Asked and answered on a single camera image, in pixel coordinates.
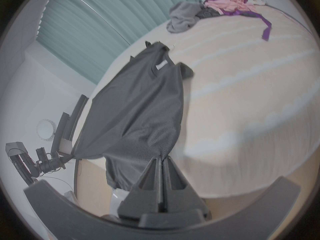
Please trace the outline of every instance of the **striped bedspread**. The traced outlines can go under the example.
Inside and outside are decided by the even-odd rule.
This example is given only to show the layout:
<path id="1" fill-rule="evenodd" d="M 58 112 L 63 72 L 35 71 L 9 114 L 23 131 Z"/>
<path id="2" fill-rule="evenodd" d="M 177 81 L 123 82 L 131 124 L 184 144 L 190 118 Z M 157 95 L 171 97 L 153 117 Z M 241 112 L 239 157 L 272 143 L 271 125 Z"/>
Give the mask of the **striped bedspread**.
<path id="1" fill-rule="evenodd" d="M 129 61 L 160 41 L 173 62 L 194 70 L 184 81 L 181 133 L 170 155 L 203 198 L 269 186 L 301 166 L 320 141 L 320 53 L 312 35 L 282 12 L 257 6 L 272 23 L 268 42 L 259 18 L 220 16 L 171 34 L 166 23 L 124 51 L 86 104 Z M 104 158 L 95 163 L 105 168 Z"/>

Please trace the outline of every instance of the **white clothing tag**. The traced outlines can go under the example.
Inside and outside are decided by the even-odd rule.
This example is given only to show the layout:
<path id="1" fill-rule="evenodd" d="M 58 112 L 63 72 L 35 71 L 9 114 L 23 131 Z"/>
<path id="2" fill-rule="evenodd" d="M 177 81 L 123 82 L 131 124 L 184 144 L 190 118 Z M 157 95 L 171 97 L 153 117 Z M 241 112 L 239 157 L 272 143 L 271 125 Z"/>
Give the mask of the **white clothing tag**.
<path id="1" fill-rule="evenodd" d="M 168 64 L 167 60 L 165 59 L 163 62 L 161 62 L 160 64 L 156 65 L 155 67 L 157 68 L 157 70 L 160 70 L 163 68 L 164 65 Z"/>

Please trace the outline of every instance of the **black cloth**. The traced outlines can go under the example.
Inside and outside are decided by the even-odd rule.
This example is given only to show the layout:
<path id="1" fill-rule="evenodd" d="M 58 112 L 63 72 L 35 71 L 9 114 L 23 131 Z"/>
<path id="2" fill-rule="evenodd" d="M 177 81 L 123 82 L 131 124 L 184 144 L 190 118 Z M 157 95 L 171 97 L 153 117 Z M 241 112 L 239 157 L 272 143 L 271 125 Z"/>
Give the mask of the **black cloth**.
<path id="1" fill-rule="evenodd" d="M 146 46 L 93 99 L 72 151 L 78 159 L 104 156 L 108 184 L 127 191 L 151 158 L 165 159 L 177 142 L 182 79 L 193 76 L 188 66 L 174 65 L 164 44 Z"/>
<path id="2" fill-rule="evenodd" d="M 211 7 L 207 7 L 202 9 L 196 16 L 200 19 L 205 19 L 205 18 L 212 18 L 212 17 L 217 17 L 220 16 L 219 12 L 216 11 L 215 9 Z"/>

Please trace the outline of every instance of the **wooden floor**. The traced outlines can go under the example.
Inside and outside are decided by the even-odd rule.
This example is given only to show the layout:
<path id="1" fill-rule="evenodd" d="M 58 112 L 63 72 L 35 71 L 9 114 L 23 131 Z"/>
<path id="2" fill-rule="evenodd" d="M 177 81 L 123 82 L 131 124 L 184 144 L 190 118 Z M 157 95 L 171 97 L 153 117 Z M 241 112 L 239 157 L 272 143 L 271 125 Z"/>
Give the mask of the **wooden floor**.
<path id="1" fill-rule="evenodd" d="M 305 203 L 315 185 L 319 164 L 320 148 L 300 168 L 287 177 L 301 187 L 301 192 L 290 213 L 270 239 L 274 239 L 291 222 Z M 79 162 L 77 180 L 78 202 L 83 209 L 97 216 L 109 213 L 112 190 L 107 184 L 105 174 L 105 170 L 88 160 L 83 159 Z M 263 191 L 264 189 L 230 198 L 206 199 L 206 204 L 212 213 L 212 219 L 218 220 L 235 214 L 250 205 Z"/>

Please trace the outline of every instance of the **beige blanket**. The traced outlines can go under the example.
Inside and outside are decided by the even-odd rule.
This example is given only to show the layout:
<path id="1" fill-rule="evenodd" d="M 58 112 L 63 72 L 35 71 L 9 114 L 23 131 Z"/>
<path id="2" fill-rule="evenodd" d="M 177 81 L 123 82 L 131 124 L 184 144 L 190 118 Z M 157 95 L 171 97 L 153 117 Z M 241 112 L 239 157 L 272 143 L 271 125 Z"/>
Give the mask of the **beige blanket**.
<path id="1" fill-rule="evenodd" d="M 320 140 L 320 53 L 311 34 L 278 10 L 257 6 L 272 23 L 268 42 L 259 18 L 220 16 L 171 34 L 166 23 L 124 51 L 86 104 L 145 41 L 168 46 L 174 63 L 194 70 L 184 82 L 181 133 L 172 156 L 203 198 L 228 197 L 269 186 L 311 156 Z M 92 162 L 105 168 L 105 159 Z"/>

